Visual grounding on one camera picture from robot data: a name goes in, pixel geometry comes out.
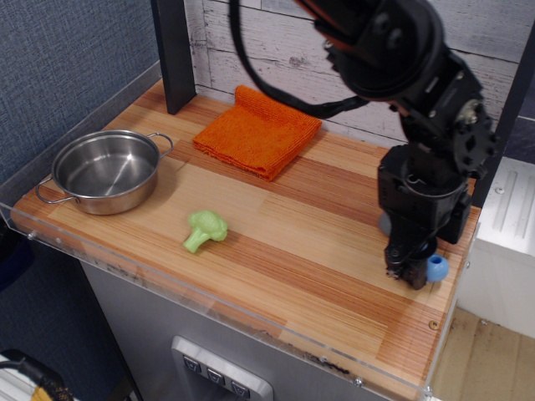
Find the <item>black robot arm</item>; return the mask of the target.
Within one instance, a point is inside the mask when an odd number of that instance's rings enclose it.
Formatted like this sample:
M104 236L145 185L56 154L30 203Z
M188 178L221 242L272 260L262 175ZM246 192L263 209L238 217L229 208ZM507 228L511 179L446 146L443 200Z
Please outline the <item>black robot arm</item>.
M304 1L330 42L329 60L357 98L387 103L405 145L378 169L390 226L387 272L421 289L439 240L457 243L471 210L469 180L482 179L497 136L482 87L447 46L426 1Z

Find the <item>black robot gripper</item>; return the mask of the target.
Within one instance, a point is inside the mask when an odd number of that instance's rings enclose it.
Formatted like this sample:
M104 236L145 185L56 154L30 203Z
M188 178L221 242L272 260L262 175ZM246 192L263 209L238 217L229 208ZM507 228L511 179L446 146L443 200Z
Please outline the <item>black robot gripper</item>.
M429 257L418 251L437 237L451 244L462 237L471 209L467 179L443 160L397 145L381 160L378 182L380 207L391 224L386 274L420 290Z

